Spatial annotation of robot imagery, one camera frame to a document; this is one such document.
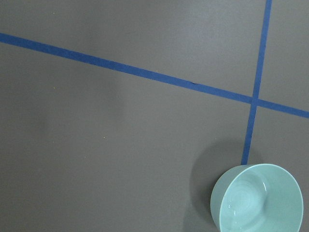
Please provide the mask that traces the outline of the green ceramic bowl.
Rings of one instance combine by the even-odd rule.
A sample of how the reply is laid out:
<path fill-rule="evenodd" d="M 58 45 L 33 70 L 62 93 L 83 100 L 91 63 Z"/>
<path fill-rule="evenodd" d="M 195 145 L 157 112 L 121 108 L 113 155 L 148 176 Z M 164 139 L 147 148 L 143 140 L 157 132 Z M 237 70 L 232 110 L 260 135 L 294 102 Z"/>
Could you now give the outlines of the green ceramic bowl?
<path fill-rule="evenodd" d="M 298 232 L 304 203 L 296 179 L 264 163 L 223 173 L 212 190 L 210 209 L 220 232 Z"/>

